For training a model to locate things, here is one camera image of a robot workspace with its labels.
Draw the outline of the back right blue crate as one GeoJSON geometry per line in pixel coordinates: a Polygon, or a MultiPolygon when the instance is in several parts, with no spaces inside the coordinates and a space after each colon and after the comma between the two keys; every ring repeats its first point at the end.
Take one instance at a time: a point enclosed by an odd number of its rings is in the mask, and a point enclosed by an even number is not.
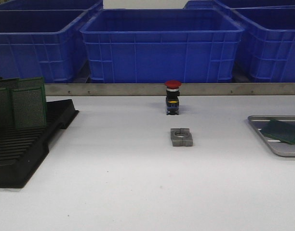
{"type": "Polygon", "coordinates": [[[295,7],[295,0],[189,0],[184,9],[295,7]]]}

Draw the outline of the red emergency stop button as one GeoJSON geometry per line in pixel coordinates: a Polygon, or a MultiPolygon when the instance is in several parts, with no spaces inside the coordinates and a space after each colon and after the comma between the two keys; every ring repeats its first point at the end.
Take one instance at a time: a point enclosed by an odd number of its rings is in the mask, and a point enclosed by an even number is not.
{"type": "Polygon", "coordinates": [[[182,83],[178,80],[168,80],[166,86],[166,114],[179,115],[179,87],[182,83]]]}

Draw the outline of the black slotted board rack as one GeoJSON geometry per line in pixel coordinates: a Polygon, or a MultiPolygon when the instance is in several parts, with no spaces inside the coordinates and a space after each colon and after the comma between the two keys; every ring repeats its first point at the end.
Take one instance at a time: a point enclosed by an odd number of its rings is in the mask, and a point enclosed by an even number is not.
{"type": "Polygon", "coordinates": [[[49,142],[79,113],[71,99],[47,103],[45,128],[0,129],[0,188],[23,188],[49,153],[49,142]]]}

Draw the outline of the back left blue crate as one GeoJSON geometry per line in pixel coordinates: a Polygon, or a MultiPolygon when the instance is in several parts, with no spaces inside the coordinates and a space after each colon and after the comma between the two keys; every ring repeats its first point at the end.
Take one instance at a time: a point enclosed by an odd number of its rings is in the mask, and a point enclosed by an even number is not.
{"type": "Polygon", "coordinates": [[[103,6],[102,0],[10,0],[0,10],[90,10],[103,6]]]}

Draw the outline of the grey metal clamp block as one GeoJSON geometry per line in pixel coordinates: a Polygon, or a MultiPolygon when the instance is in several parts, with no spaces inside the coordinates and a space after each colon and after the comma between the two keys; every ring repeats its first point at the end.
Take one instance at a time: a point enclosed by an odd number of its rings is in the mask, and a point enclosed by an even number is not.
{"type": "Polygon", "coordinates": [[[170,136],[173,147],[193,146],[193,138],[189,128],[172,128],[170,136]]]}

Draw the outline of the silver metal tray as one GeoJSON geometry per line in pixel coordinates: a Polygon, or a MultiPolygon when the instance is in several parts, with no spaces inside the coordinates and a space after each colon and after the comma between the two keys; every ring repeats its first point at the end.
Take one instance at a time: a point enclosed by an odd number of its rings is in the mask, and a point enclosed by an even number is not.
{"type": "Polygon", "coordinates": [[[266,127],[269,121],[273,119],[295,126],[295,115],[251,115],[248,117],[248,122],[275,155],[281,157],[295,157],[295,144],[285,143],[262,134],[261,129],[266,127]]]}

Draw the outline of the left blue plastic crate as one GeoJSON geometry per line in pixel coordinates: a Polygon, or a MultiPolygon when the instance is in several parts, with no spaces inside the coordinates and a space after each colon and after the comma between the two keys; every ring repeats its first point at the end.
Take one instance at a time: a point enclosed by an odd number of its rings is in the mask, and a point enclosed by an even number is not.
{"type": "Polygon", "coordinates": [[[69,83],[87,61],[83,10],[0,11],[0,77],[69,83]]]}

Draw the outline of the right blue plastic crate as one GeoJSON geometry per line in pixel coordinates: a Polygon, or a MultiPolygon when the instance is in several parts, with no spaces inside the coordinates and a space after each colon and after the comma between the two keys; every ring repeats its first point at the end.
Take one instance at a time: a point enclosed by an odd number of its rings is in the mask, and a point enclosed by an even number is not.
{"type": "Polygon", "coordinates": [[[295,8],[237,8],[236,64],[253,82],[295,83],[295,8]]]}

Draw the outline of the metal table edge rail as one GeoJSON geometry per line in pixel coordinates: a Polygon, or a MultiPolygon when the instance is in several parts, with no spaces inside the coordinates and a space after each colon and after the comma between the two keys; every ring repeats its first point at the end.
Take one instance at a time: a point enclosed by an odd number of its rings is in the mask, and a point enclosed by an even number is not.
{"type": "MultiPolygon", "coordinates": [[[[188,83],[181,96],[295,95],[295,83],[188,83]]],[[[164,84],[46,84],[47,96],[164,96],[164,84]]]]}

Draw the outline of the centre blue plastic crate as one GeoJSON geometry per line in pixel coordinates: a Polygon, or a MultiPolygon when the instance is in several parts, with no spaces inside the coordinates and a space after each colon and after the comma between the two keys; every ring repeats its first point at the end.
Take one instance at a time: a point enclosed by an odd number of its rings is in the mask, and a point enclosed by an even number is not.
{"type": "Polygon", "coordinates": [[[102,10],[81,33],[92,82],[224,83],[243,28],[214,9],[102,10]]]}

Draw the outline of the blue plastic crate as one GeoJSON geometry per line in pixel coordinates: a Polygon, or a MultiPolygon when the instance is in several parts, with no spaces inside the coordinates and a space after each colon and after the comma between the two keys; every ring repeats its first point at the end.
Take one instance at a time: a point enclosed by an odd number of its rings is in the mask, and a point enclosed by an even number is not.
{"type": "Polygon", "coordinates": [[[83,10],[0,11],[0,77],[69,83],[87,61],[83,10]]]}
{"type": "Polygon", "coordinates": [[[236,64],[253,82],[295,83],[295,8],[237,8],[236,64]]]}
{"type": "Polygon", "coordinates": [[[214,9],[102,10],[81,33],[92,82],[224,83],[243,28],[214,9]]]}

